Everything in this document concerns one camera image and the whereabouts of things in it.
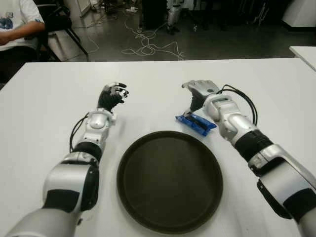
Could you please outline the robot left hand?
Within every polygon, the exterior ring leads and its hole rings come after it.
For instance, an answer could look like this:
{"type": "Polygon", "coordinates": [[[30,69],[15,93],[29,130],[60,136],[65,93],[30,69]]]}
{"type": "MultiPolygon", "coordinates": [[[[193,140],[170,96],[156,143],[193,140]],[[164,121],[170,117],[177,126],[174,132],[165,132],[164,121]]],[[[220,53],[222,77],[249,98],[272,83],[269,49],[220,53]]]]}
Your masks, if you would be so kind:
{"type": "Polygon", "coordinates": [[[111,112],[115,106],[123,104],[124,99],[129,95],[126,88],[127,85],[120,82],[112,82],[105,85],[99,95],[97,108],[111,112]]]}

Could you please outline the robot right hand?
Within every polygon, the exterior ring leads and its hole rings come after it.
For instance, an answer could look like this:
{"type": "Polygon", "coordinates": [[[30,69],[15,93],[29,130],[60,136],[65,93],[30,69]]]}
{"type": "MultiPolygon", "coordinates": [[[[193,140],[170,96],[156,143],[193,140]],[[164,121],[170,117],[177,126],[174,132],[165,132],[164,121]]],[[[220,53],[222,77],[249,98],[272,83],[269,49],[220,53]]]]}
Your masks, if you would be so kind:
{"type": "Polygon", "coordinates": [[[219,87],[211,80],[191,80],[181,87],[188,89],[192,94],[190,107],[183,114],[186,117],[201,109],[209,95],[219,91],[219,87]]]}

